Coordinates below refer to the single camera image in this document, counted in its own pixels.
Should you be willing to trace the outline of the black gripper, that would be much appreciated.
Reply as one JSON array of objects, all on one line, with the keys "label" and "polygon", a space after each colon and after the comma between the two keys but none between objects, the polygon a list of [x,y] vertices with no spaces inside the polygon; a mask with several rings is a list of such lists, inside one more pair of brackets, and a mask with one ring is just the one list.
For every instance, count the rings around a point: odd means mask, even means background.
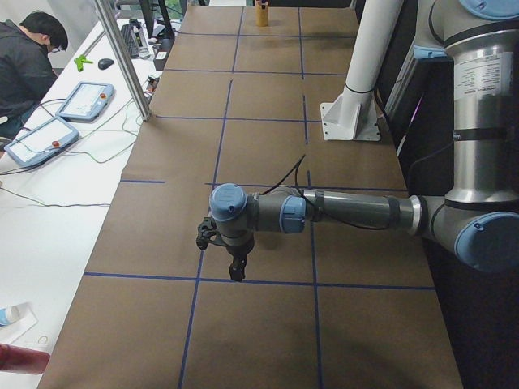
[{"label": "black gripper", "polygon": [[232,256],[232,263],[229,266],[229,277],[232,281],[243,282],[246,278],[247,256],[254,246],[254,242],[246,242],[240,246],[226,247],[227,252]]}]

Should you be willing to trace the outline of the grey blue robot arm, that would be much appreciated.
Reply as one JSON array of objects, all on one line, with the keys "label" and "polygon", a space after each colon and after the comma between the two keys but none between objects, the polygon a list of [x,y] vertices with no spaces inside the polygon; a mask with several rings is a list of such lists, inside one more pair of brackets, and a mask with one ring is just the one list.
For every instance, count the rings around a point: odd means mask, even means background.
[{"label": "grey blue robot arm", "polygon": [[444,196],[397,199],[282,184],[248,194],[233,183],[220,185],[196,243],[201,250],[226,248],[232,280],[245,277],[255,233],[299,233],[306,222],[321,220],[404,229],[478,271],[518,264],[518,195],[508,179],[518,128],[517,2],[421,1],[414,56],[453,60],[453,188]]}]

